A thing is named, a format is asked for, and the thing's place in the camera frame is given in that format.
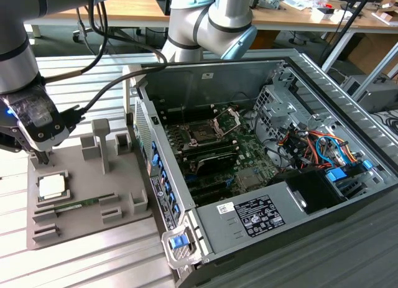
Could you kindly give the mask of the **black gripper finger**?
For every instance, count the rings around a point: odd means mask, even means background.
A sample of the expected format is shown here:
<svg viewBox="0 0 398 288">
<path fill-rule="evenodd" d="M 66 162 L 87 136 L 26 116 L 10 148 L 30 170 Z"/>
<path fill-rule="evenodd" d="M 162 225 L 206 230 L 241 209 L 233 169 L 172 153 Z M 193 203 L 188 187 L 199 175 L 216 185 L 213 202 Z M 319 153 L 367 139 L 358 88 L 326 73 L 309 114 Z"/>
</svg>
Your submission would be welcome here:
<svg viewBox="0 0 398 288">
<path fill-rule="evenodd" d="M 47 166 L 50 163 L 48 152 L 34 150 L 32 154 L 33 166 Z"/>
</svg>

